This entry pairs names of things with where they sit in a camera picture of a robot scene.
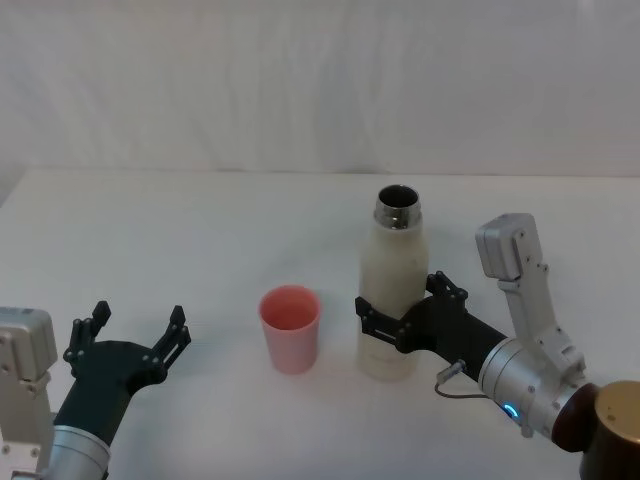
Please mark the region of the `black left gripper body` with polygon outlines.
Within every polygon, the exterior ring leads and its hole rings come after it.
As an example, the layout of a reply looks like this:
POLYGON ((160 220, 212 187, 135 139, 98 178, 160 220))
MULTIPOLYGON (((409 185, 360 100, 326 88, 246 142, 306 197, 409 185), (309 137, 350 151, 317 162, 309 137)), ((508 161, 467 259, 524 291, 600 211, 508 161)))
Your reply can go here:
POLYGON ((54 419, 56 426, 112 441, 133 396, 166 379, 166 366, 154 352, 125 341, 104 341, 64 352, 74 383, 54 419))

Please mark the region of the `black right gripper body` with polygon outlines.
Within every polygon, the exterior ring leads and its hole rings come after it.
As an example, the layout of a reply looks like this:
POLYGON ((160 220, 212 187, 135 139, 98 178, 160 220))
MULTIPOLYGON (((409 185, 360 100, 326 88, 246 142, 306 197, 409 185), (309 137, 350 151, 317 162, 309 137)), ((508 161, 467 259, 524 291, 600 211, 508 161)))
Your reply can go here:
POLYGON ((403 354, 425 350, 454 363, 462 360, 467 374, 479 374, 489 353, 506 336, 471 315, 464 300, 430 296, 400 320, 397 350, 403 354))

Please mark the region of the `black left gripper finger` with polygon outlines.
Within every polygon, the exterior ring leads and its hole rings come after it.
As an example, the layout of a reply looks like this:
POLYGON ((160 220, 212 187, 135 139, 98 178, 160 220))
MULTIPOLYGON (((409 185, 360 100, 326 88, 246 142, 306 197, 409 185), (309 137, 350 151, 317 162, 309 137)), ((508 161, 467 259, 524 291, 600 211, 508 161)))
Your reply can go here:
POLYGON ((191 336, 183 307, 175 305, 164 334, 143 356, 143 365, 170 368, 190 343, 191 336))
POLYGON ((96 304, 90 317, 75 319, 72 324, 69 346, 63 354, 63 359, 67 363, 74 363, 84 356, 110 317, 111 309, 108 302, 101 300, 96 304))

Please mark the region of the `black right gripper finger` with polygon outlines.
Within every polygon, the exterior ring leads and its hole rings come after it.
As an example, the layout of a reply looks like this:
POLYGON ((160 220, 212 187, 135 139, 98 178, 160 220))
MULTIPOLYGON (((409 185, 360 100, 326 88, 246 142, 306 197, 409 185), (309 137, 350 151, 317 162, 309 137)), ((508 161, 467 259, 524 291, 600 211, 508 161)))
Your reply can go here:
POLYGON ((367 300, 359 296, 355 299, 355 311, 360 319, 360 328, 364 335, 390 344, 400 353, 412 353, 416 350, 412 309, 400 319, 396 319, 379 312, 367 300))
POLYGON ((439 310, 466 312, 468 292, 454 284, 443 271, 436 271, 427 276, 426 290, 431 294, 439 310))

